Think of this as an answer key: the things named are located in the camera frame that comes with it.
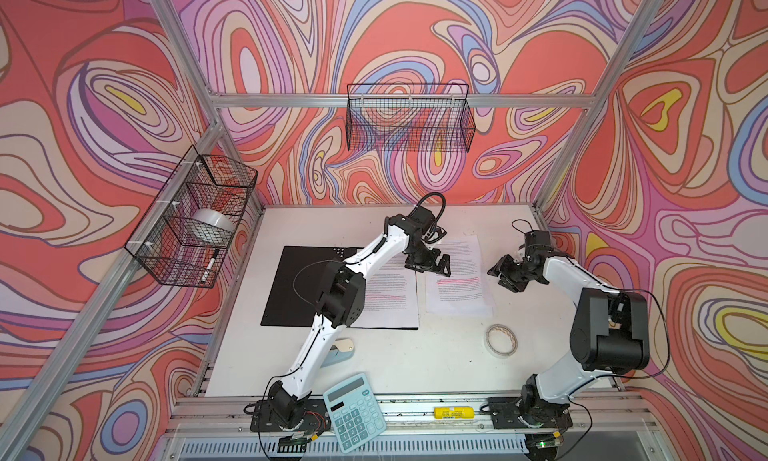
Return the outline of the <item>printed paper stack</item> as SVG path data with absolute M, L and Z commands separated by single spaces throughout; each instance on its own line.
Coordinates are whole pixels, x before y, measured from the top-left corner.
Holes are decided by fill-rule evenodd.
M 427 311 L 439 316 L 489 318 L 495 303 L 486 289 L 477 236 L 445 239 L 438 248 L 450 257 L 451 275 L 426 275 Z

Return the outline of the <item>white black file folder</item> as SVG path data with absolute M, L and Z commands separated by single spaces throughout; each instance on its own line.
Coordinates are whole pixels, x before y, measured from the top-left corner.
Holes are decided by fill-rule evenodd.
M 357 252 L 356 247 L 284 247 L 260 324 L 267 327 L 311 326 L 315 308 L 310 302 L 314 300 L 328 263 L 342 261 Z M 404 263 L 405 256 L 399 253 L 379 270 L 405 268 Z

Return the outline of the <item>single printed paper sheet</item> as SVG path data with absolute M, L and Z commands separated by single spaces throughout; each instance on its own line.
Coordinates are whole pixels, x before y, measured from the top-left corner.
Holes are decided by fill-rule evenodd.
M 374 274 L 367 280 L 364 309 L 351 327 L 418 329 L 416 273 L 405 268 L 382 268 Z

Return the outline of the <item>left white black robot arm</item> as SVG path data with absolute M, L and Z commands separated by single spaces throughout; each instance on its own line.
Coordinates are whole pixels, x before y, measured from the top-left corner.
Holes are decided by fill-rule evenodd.
M 309 302 L 315 310 L 310 332 L 288 371 L 271 377 L 265 388 L 263 404 L 284 428 L 301 424 L 323 361 L 364 310 L 370 277 L 398 254 L 408 270 L 451 275 L 450 256 L 434 246 L 446 235 L 438 224 L 442 214 L 417 203 L 407 214 L 386 217 L 381 234 L 359 253 L 326 263 Z

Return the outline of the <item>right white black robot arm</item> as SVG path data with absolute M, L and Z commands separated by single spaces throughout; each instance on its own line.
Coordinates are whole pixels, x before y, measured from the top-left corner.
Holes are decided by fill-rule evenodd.
M 513 293 L 531 282 L 552 285 L 575 306 L 566 354 L 531 375 L 517 402 L 525 415 L 560 413 L 570 398 L 594 381 L 644 369 L 650 361 L 647 300 L 608 285 L 551 244 L 550 233 L 524 234 L 518 259 L 502 256 L 488 274 Z

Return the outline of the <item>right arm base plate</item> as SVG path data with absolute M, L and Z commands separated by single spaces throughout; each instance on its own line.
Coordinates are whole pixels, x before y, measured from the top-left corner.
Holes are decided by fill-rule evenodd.
M 522 397 L 491 397 L 480 413 L 491 417 L 495 429 L 550 429 L 567 431 L 573 426 L 569 404 L 523 401 Z

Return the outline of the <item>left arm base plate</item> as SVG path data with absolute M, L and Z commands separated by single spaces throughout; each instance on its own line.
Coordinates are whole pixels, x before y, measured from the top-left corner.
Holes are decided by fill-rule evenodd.
M 290 422 L 282 420 L 269 401 L 256 401 L 243 408 L 243 413 L 250 417 L 252 433 L 302 433 L 305 436 L 322 434 L 330 428 L 331 422 L 325 404 L 320 399 L 310 398 L 303 403 L 304 414 L 301 420 L 294 417 Z

